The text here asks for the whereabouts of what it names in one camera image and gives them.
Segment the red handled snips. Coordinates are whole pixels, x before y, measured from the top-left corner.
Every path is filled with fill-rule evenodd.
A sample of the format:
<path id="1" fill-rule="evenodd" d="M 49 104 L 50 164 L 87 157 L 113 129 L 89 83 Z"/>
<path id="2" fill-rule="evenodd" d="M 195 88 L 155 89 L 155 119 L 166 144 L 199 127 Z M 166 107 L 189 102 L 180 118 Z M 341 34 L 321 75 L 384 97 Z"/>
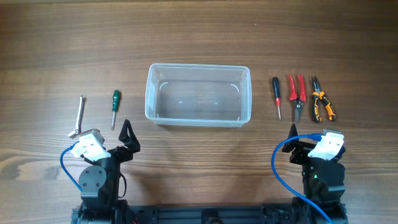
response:
<path id="1" fill-rule="evenodd" d="M 306 97 L 306 89 L 305 89 L 305 81 L 302 75 L 297 75 L 299 91 L 296 90 L 295 80 L 292 75 L 289 75 L 289 83 L 290 83 L 290 98 L 289 100 L 294 106 L 294 122 L 298 123 L 300 121 L 303 106 L 307 100 Z"/>

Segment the green handled screwdriver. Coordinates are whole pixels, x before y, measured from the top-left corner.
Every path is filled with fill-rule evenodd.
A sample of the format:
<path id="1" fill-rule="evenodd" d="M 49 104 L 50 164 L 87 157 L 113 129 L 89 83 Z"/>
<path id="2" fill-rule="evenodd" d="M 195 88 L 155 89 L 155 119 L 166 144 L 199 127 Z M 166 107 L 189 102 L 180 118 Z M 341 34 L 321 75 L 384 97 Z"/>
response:
<path id="1" fill-rule="evenodd" d="M 114 90 L 113 93 L 113 103 L 112 103 L 112 112 L 113 112 L 113 118 L 112 118 L 112 125 L 111 125 L 111 130 L 114 130 L 115 122 L 116 122 L 116 114 L 119 110 L 119 104 L 121 101 L 121 92 L 119 90 Z"/>

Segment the orange black needle-nose pliers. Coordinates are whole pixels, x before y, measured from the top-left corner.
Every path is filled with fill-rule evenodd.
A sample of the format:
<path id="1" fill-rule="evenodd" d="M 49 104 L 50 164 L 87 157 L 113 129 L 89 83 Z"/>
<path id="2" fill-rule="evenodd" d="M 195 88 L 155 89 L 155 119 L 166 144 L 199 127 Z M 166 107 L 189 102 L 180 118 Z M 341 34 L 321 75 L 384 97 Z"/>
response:
<path id="1" fill-rule="evenodd" d="M 322 102 L 328 113 L 328 119 L 330 121 L 336 120 L 336 113 L 332 107 L 326 93 L 321 90 L 320 83 L 317 77 L 312 77 L 312 87 L 314 92 L 312 93 L 312 118 L 314 122 L 320 123 L 322 118 L 320 116 L 319 102 Z"/>

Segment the silver L-shaped socket wrench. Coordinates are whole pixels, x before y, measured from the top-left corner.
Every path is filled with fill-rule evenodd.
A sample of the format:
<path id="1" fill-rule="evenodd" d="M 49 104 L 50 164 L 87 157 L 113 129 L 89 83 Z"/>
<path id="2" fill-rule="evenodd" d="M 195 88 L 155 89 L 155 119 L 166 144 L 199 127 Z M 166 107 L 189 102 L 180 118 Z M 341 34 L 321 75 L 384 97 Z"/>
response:
<path id="1" fill-rule="evenodd" d="M 77 137 L 81 133 L 81 121 L 83 117 L 83 109 L 85 104 L 85 97 L 83 95 L 80 96 L 80 104 L 78 107 L 78 114 L 76 117 L 75 129 L 67 134 L 67 136 L 71 139 Z"/>

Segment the black red screwdriver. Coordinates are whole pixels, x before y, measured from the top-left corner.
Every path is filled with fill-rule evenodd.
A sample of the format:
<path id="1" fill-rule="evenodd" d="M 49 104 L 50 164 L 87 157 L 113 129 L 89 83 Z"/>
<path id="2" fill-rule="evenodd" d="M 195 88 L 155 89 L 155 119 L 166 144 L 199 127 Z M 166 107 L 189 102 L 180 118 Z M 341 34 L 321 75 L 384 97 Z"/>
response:
<path id="1" fill-rule="evenodd" d="M 272 88 L 274 91 L 274 99 L 277 105 L 277 114 L 278 119 L 281 120 L 281 113 L 280 113 L 280 86 L 279 86 L 279 79 L 277 77 L 272 78 Z"/>

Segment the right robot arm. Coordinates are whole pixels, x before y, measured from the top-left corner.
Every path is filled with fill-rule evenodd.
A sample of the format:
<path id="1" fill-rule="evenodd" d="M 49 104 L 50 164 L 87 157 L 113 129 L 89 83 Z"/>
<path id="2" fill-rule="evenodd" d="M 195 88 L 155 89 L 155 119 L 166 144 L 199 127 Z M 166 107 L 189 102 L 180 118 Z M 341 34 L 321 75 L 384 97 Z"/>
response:
<path id="1" fill-rule="evenodd" d="M 271 223 L 348 223 L 345 205 L 340 202 L 345 192 L 345 167 L 338 161 L 346 151 L 344 136 L 339 131 L 299 135 L 296 126 L 279 143 L 271 157 L 271 168 L 277 180 L 295 197 L 291 204 L 266 205 L 264 215 Z M 303 194 L 290 187 L 275 169 L 277 152 L 290 153 L 290 162 L 302 166 Z"/>

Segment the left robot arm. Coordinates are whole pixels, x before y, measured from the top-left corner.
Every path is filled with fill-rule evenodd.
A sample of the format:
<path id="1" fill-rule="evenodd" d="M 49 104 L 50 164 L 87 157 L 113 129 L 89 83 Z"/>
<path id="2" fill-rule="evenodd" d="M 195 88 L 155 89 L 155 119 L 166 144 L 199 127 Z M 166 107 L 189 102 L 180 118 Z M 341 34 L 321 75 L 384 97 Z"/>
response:
<path id="1" fill-rule="evenodd" d="M 139 223 L 138 216 L 119 195 L 119 181 L 125 179 L 121 164 L 131 161 L 133 154 L 141 150 L 129 120 L 124 121 L 119 140 L 122 146 L 107 151 L 100 131 L 91 129 L 84 132 L 72 147 L 75 157 L 81 157 L 90 164 L 78 179 L 82 203 L 72 210 L 72 224 Z"/>

